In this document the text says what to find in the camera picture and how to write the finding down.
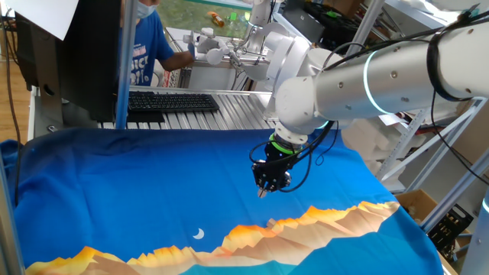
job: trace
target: blue t-shirt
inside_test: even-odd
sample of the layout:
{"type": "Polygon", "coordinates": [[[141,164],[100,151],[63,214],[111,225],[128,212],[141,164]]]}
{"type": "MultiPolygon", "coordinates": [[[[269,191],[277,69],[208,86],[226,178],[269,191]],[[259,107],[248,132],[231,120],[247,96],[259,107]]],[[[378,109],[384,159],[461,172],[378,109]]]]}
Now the blue t-shirt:
{"type": "Polygon", "coordinates": [[[153,77],[154,61],[172,57],[173,50],[165,38],[157,12],[143,18],[136,25],[134,52],[131,64],[131,85],[149,86],[153,77]]]}

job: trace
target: person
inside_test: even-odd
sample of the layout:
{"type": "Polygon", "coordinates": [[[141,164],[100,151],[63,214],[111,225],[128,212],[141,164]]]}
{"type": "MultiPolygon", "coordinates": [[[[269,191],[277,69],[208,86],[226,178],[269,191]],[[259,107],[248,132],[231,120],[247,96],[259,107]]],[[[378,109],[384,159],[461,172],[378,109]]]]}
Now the person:
{"type": "Polygon", "coordinates": [[[138,20],[131,64],[131,85],[149,86],[154,63],[158,60],[166,71],[178,70],[193,62],[189,52],[174,53],[164,35],[156,7],[160,0],[139,0],[138,20]]]}

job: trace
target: wooden floor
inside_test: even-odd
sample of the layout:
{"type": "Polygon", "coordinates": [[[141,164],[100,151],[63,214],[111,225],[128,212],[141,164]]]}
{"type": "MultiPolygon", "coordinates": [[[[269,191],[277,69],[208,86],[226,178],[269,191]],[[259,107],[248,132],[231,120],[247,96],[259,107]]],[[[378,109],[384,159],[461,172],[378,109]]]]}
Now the wooden floor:
{"type": "MultiPolygon", "coordinates": [[[[11,88],[15,114],[21,130],[21,142],[25,144],[28,136],[29,101],[31,94],[26,89],[24,78],[18,66],[10,62],[11,88]]],[[[12,120],[7,92],[7,63],[0,57],[0,142],[16,140],[14,121],[12,120]]]]}

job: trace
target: printed mountain design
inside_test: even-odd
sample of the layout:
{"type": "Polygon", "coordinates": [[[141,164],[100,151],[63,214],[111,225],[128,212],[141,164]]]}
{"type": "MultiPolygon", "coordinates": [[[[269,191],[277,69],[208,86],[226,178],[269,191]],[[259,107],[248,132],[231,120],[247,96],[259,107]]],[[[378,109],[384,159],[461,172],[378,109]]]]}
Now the printed mountain design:
{"type": "Polygon", "coordinates": [[[165,247],[142,254],[127,263],[111,254],[85,247],[74,258],[57,258],[34,263],[27,275],[153,275],[182,274],[193,266],[251,267],[272,262],[298,265],[333,238],[360,237],[377,232],[382,222],[399,208],[398,202],[362,202],[345,211],[319,210],[311,206],[300,218],[274,221],[266,228],[239,225],[224,237],[213,252],[196,252],[191,247],[165,247]]]}

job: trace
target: wire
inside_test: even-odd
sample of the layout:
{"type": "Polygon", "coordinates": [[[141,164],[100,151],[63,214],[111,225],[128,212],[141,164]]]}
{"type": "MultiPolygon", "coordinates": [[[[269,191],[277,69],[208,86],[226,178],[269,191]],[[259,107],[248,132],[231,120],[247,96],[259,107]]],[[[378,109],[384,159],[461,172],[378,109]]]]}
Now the wire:
{"type": "Polygon", "coordinates": [[[333,146],[335,146],[336,143],[336,138],[338,137],[338,132],[339,132],[339,122],[336,122],[336,132],[335,132],[335,138],[333,138],[333,142],[331,145],[329,145],[328,149],[324,150],[322,153],[319,154],[319,156],[316,158],[316,166],[321,166],[322,163],[324,163],[324,154],[328,153],[333,146]]]}
{"type": "MultiPolygon", "coordinates": [[[[8,15],[8,13],[9,13],[10,11],[11,11],[11,8],[10,8],[10,9],[7,11],[7,13],[5,14],[5,20],[7,21],[7,23],[8,23],[8,18],[7,18],[7,15],[8,15]]],[[[8,51],[10,50],[10,52],[11,52],[11,54],[12,54],[12,59],[13,59],[13,61],[15,62],[15,64],[17,64],[17,65],[18,65],[18,61],[17,61],[17,60],[14,58],[14,56],[15,56],[15,55],[14,55],[14,54],[15,54],[15,51],[14,51],[15,45],[14,45],[14,48],[12,48],[12,45],[10,44],[10,41],[8,40],[8,33],[7,33],[7,30],[6,30],[7,25],[5,24],[5,20],[4,20],[4,17],[2,16],[2,29],[4,30],[4,32],[3,32],[3,33],[4,33],[4,35],[5,35],[5,40],[7,41],[7,42],[6,42],[6,45],[5,45],[5,50],[7,51],[7,53],[8,53],[8,51]]],[[[14,37],[14,35],[13,35],[13,30],[11,29],[11,27],[9,27],[9,28],[10,28],[10,31],[11,31],[11,33],[12,33],[12,35],[11,35],[11,36],[12,36],[12,38],[13,38],[13,37],[14,37]]]]}
{"type": "Polygon", "coordinates": [[[231,91],[235,88],[236,85],[236,80],[238,80],[238,77],[243,73],[244,71],[241,71],[238,73],[238,70],[235,69],[235,80],[232,82],[231,85],[231,91]]]}
{"type": "Polygon", "coordinates": [[[303,180],[301,180],[299,184],[297,184],[296,186],[294,186],[291,189],[281,189],[281,188],[279,188],[278,190],[281,191],[281,192],[283,192],[283,193],[290,193],[292,191],[296,191],[297,189],[299,189],[299,187],[301,187],[306,182],[307,177],[309,176],[309,172],[311,171],[311,163],[312,163],[312,161],[313,161],[313,155],[312,154],[309,154],[309,162],[307,164],[306,175],[304,175],[303,180]]]}
{"type": "Polygon", "coordinates": [[[14,40],[13,41],[13,44],[14,44],[14,52],[15,52],[15,56],[17,56],[17,47],[15,46],[16,43],[15,43],[15,39],[14,39],[14,28],[12,28],[12,26],[10,25],[10,20],[8,20],[8,14],[10,13],[10,11],[12,11],[11,8],[5,14],[5,18],[7,19],[7,25],[8,25],[8,28],[10,29],[10,33],[11,33],[12,39],[14,40]]]}
{"type": "MultiPolygon", "coordinates": [[[[474,24],[482,24],[482,23],[488,22],[489,21],[489,18],[485,18],[486,16],[489,16],[489,11],[486,11],[486,12],[483,12],[483,13],[481,13],[479,15],[474,16],[472,18],[472,20],[465,27],[472,26],[474,24]]],[[[393,39],[393,40],[387,40],[387,41],[380,42],[379,44],[375,44],[374,46],[369,47],[368,49],[361,50],[361,51],[359,51],[357,53],[351,54],[351,55],[343,58],[342,60],[339,60],[339,61],[333,63],[327,69],[330,70],[330,69],[336,68],[337,66],[345,63],[346,61],[352,60],[355,57],[362,56],[362,55],[364,55],[366,53],[370,53],[371,51],[383,49],[385,47],[388,47],[390,45],[394,45],[394,44],[399,43],[399,42],[416,41],[417,40],[416,38],[425,37],[425,36],[428,36],[428,35],[435,34],[437,31],[439,31],[441,29],[442,29],[442,27],[438,27],[438,28],[432,29],[432,30],[421,31],[421,32],[419,32],[417,34],[411,34],[411,35],[408,35],[406,37],[402,37],[402,38],[398,38],[398,39],[393,39]]]]}
{"type": "Polygon", "coordinates": [[[270,15],[268,16],[268,23],[272,22],[272,14],[274,13],[276,3],[277,3],[277,0],[272,0],[270,2],[270,15]]]}
{"type": "Polygon", "coordinates": [[[249,80],[250,78],[249,77],[246,77],[245,79],[243,79],[239,84],[241,85],[241,83],[243,83],[243,86],[239,89],[240,91],[242,91],[244,88],[245,88],[245,85],[246,85],[246,82],[249,80]]]}
{"type": "Polygon", "coordinates": [[[334,124],[334,121],[330,121],[328,122],[328,124],[324,127],[324,129],[322,129],[322,132],[321,134],[316,138],[314,139],[313,142],[307,144],[302,150],[298,150],[296,153],[292,153],[290,156],[287,156],[287,157],[284,157],[282,159],[279,159],[279,160],[274,160],[274,161],[269,161],[267,163],[260,163],[258,160],[254,160],[253,159],[253,153],[261,146],[265,145],[265,144],[269,144],[269,143],[272,143],[272,142],[275,142],[275,143],[278,143],[278,144],[281,144],[283,147],[287,147],[288,144],[285,144],[285,143],[280,143],[278,141],[265,141],[265,142],[262,142],[260,144],[258,144],[257,146],[253,147],[253,149],[251,149],[250,151],[250,154],[249,154],[249,158],[251,160],[252,163],[259,163],[261,166],[269,166],[269,165],[274,165],[276,163],[280,163],[280,162],[284,162],[284,161],[291,161],[293,160],[294,158],[298,157],[300,154],[302,154],[303,152],[305,152],[306,150],[308,150],[303,156],[301,157],[298,157],[293,163],[291,166],[295,165],[296,163],[298,163],[299,161],[301,161],[302,159],[304,159],[304,157],[307,157],[309,154],[312,154],[314,149],[316,149],[319,144],[321,144],[322,140],[324,140],[324,137],[328,134],[329,130],[331,129],[332,125],[334,124]]]}
{"type": "Polygon", "coordinates": [[[328,58],[326,58],[326,60],[324,61],[324,64],[322,65],[322,69],[319,73],[322,73],[324,72],[324,70],[326,69],[326,66],[328,65],[328,62],[329,60],[333,57],[333,55],[335,53],[338,53],[341,49],[344,49],[345,47],[347,46],[351,46],[351,45],[357,45],[357,46],[360,46],[362,47],[363,49],[365,49],[365,46],[363,44],[360,44],[358,42],[347,42],[347,43],[344,43],[344,44],[341,44],[340,46],[336,47],[329,55],[328,55],[328,58]]]}
{"type": "Polygon", "coordinates": [[[15,133],[17,135],[17,171],[15,174],[15,206],[18,205],[18,181],[21,174],[21,131],[18,127],[17,116],[15,115],[14,99],[12,97],[12,87],[10,82],[10,57],[8,56],[8,40],[7,40],[7,30],[5,30],[5,22],[3,16],[0,15],[0,20],[2,21],[3,30],[3,43],[5,45],[5,52],[7,58],[7,90],[8,90],[8,103],[10,104],[10,112],[12,114],[12,119],[14,120],[15,133]]]}
{"type": "Polygon", "coordinates": [[[453,147],[450,146],[450,144],[448,142],[446,142],[445,138],[443,138],[443,136],[438,131],[438,126],[436,126],[436,124],[435,124],[435,116],[434,116],[434,111],[433,111],[433,109],[435,107],[435,97],[436,97],[436,90],[433,91],[433,100],[431,102],[431,122],[432,122],[434,129],[435,129],[435,133],[440,137],[440,140],[442,140],[443,144],[445,144],[445,146],[450,150],[450,152],[453,153],[453,155],[458,159],[458,161],[460,161],[460,163],[465,167],[465,169],[467,169],[468,172],[470,172],[472,175],[477,177],[481,182],[483,182],[489,186],[489,182],[487,180],[483,179],[481,176],[477,175],[476,172],[474,172],[465,163],[465,161],[458,155],[458,152],[455,149],[453,149],[453,147]]]}
{"type": "Polygon", "coordinates": [[[429,42],[429,49],[428,49],[428,53],[426,55],[426,60],[427,60],[428,65],[430,64],[430,62],[433,64],[433,66],[431,68],[429,66],[428,67],[429,67],[429,73],[430,73],[430,70],[432,71],[432,75],[430,75],[430,80],[432,80],[432,78],[435,80],[435,83],[432,80],[432,84],[435,86],[435,88],[433,90],[433,99],[431,101],[431,112],[430,112],[431,121],[432,121],[433,128],[435,130],[435,133],[440,137],[440,140],[443,142],[443,144],[453,153],[453,155],[458,159],[458,161],[460,161],[460,163],[465,167],[465,169],[467,169],[468,172],[470,172],[472,175],[477,177],[481,182],[483,182],[489,186],[489,182],[487,180],[483,179],[481,176],[477,175],[476,172],[474,172],[465,163],[465,161],[458,155],[458,152],[455,149],[453,149],[453,147],[445,140],[445,138],[443,138],[443,136],[438,131],[438,127],[435,123],[435,115],[434,115],[436,94],[438,93],[438,94],[440,94],[440,96],[445,97],[444,93],[445,94],[447,93],[441,85],[435,85],[439,82],[437,80],[437,78],[438,78],[438,63],[439,63],[438,43],[439,43],[441,37],[443,36],[443,34],[446,33],[446,31],[450,31],[450,30],[453,30],[456,28],[466,27],[467,25],[470,25],[471,23],[474,23],[475,21],[477,21],[479,18],[484,18],[487,15],[489,15],[489,11],[486,11],[486,12],[484,12],[478,16],[474,16],[474,17],[470,17],[470,12],[464,12],[463,14],[459,15],[458,20],[456,22],[444,27],[440,31],[437,31],[436,34],[433,37],[431,37],[431,40],[429,42]]]}

